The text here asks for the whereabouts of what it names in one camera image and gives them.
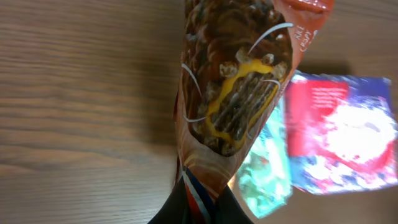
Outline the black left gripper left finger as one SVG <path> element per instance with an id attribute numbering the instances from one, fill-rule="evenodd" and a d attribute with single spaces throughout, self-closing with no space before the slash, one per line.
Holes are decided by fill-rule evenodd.
<path id="1" fill-rule="evenodd" d="M 168 199 L 148 224 L 191 224 L 185 183 L 181 178 Z"/>

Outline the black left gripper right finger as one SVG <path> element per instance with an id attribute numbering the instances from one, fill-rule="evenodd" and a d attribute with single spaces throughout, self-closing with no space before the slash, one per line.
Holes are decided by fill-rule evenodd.
<path id="1" fill-rule="evenodd" d="M 226 186 L 216 201 L 215 224 L 253 224 Z"/>

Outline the green white snack packet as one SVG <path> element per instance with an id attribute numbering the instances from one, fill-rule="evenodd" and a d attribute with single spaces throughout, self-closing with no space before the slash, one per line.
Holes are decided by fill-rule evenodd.
<path id="1" fill-rule="evenodd" d="M 284 114 L 281 98 L 236 174 L 241 196 L 258 219 L 284 206 L 292 195 Z"/>

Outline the red purple snack pack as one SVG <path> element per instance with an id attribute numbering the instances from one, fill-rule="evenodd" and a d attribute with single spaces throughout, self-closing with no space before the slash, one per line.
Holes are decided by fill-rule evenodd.
<path id="1" fill-rule="evenodd" d="M 285 91 L 293 185 L 314 195 L 397 185 L 388 78 L 295 72 Z"/>

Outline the orange brown snack bag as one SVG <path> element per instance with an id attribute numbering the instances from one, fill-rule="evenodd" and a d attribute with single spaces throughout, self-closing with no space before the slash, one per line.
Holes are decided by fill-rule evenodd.
<path id="1" fill-rule="evenodd" d="M 215 203 L 292 79 L 333 0 L 185 0 L 174 119 L 188 212 Z"/>

